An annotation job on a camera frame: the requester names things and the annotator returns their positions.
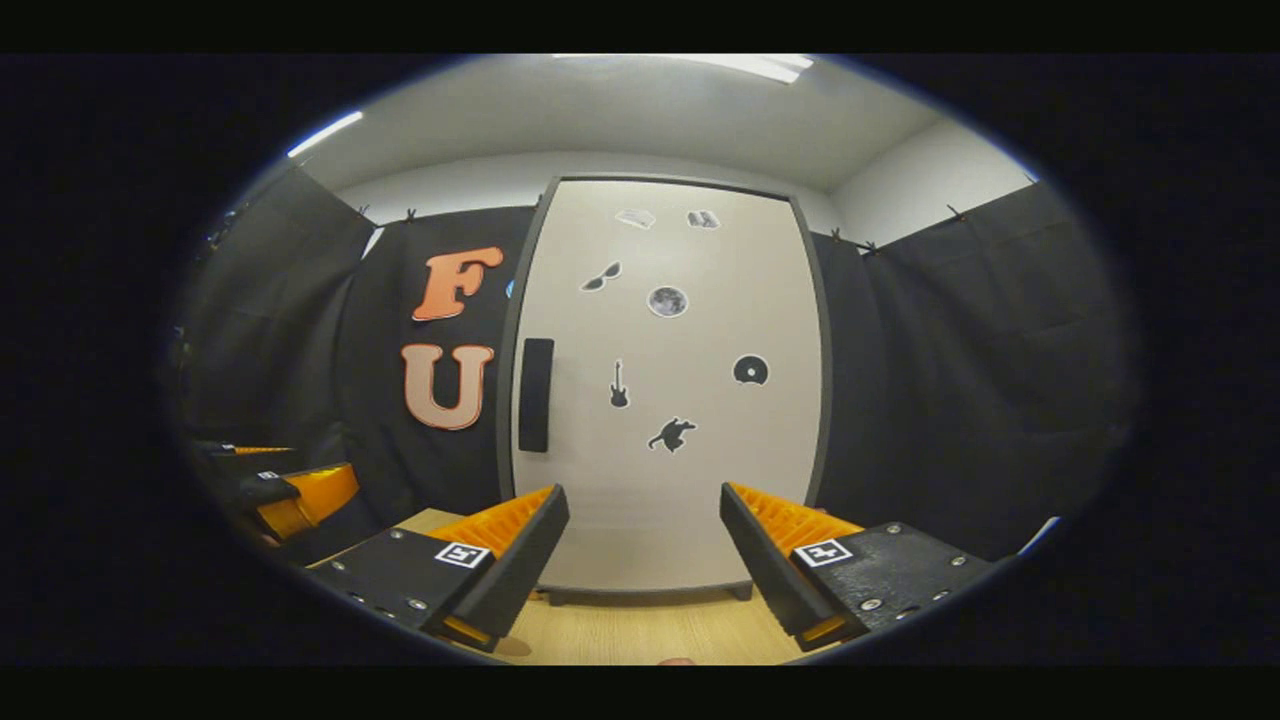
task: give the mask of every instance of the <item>black door handle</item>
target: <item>black door handle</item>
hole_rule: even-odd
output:
[[[547,452],[554,348],[553,340],[525,338],[525,357],[520,369],[520,450],[526,452]]]

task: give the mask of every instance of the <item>white wall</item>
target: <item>white wall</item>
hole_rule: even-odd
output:
[[[527,152],[461,160],[389,176],[337,191],[352,208],[369,205],[365,215],[378,224],[415,217],[534,205],[553,176],[571,173],[655,173],[740,183],[795,196],[814,232],[829,233],[844,224],[840,213],[823,192],[758,176],[672,158],[605,152]]]
[[[840,237],[877,246],[1032,184],[989,141],[942,119],[872,160],[835,192]]]

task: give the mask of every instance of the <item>door frame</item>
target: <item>door frame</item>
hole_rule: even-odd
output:
[[[800,228],[805,255],[809,259],[809,272],[813,277],[814,300],[818,304],[818,334],[822,342],[822,409],[818,419],[818,447],[814,452],[813,473],[809,478],[809,489],[805,493],[805,505],[812,506],[817,501],[818,491],[822,487],[823,473],[826,470],[827,443],[831,428],[831,388],[833,369],[831,365],[831,322],[827,314],[826,286],[822,281],[822,268],[818,264],[818,254],[813,245],[813,233],[809,231],[809,223],[804,219],[800,204],[796,201],[795,196],[760,190],[756,187],[703,178],[646,173],[575,173],[553,176],[550,183],[547,186],[547,191],[538,199],[538,206],[534,211],[534,222],[529,227],[529,237],[525,240],[525,246],[520,254],[520,264],[516,266],[515,286],[511,291],[511,304],[507,306],[507,318],[502,332],[502,347],[498,352],[498,489],[502,495],[502,500],[507,501],[516,497],[516,477],[511,451],[511,401],[512,389],[515,387],[516,343],[520,336],[520,314],[525,305],[525,286],[529,282],[529,270],[532,266],[534,251],[538,245],[538,238],[543,232],[547,210],[550,208],[552,200],[556,197],[556,190],[562,182],[573,181],[621,181],[686,184],[724,190],[730,192],[741,192],[745,195],[758,195],[772,200],[781,200],[791,205],[791,211],[795,213],[796,223]]]

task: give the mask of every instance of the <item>ceiling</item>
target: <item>ceiling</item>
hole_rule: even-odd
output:
[[[942,118],[820,56],[788,86],[667,58],[481,55],[361,110],[364,119],[297,158],[334,192],[421,167],[547,151],[681,158],[831,192]]]

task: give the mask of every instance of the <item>wooden surface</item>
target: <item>wooden surface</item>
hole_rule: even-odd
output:
[[[460,518],[424,510],[396,527],[428,533]],[[778,665],[804,655],[813,653],[800,652],[782,632],[759,591],[745,602],[713,591],[678,601],[623,597],[607,606],[557,607],[531,594],[492,657],[513,665],[657,665],[675,657],[698,665]]]

